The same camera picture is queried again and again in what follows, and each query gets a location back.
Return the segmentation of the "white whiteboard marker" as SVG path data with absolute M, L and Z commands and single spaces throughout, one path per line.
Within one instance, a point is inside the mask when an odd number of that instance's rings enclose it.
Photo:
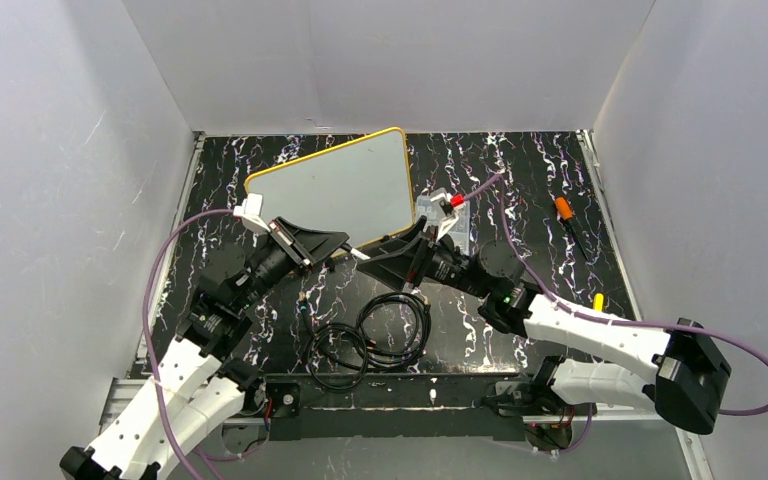
M 353 257 L 355 257 L 356 259 L 358 259 L 358 260 L 366 261 L 366 260 L 370 259 L 370 257 L 368 255 L 364 254 L 363 252 L 361 252 L 360 250 L 358 250 L 356 248 L 352 248 L 350 246 L 343 245 L 342 249 L 345 252 L 347 252 L 348 254 L 350 254 Z

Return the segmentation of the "yellow framed whiteboard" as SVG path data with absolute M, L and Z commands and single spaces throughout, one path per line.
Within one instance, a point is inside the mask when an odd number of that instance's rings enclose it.
M 260 217 L 341 231 L 363 247 L 415 221 L 407 135 L 390 127 L 249 175 Z

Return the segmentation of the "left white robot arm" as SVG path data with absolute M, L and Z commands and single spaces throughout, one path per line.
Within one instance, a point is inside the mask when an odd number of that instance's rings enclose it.
M 248 333 L 248 310 L 286 276 L 324 264 L 349 236 L 294 225 L 281 217 L 245 219 L 258 233 L 251 254 L 203 271 L 162 357 L 149 353 L 151 376 L 118 417 L 86 447 L 69 448 L 59 467 L 67 479 L 166 479 L 193 468 L 188 454 L 239 413 L 255 369 L 232 354 Z

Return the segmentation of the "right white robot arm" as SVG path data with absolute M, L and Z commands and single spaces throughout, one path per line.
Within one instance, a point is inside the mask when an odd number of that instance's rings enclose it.
M 658 414 L 699 435 L 713 432 L 731 367 L 698 324 L 657 327 L 542 291 L 504 240 L 466 255 L 420 218 L 363 249 L 358 269 L 394 290 L 428 280 L 481 299 L 478 314 L 504 334 L 563 344 L 597 357 L 544 361 L 532 384 L 563 405 L 603 403 Z

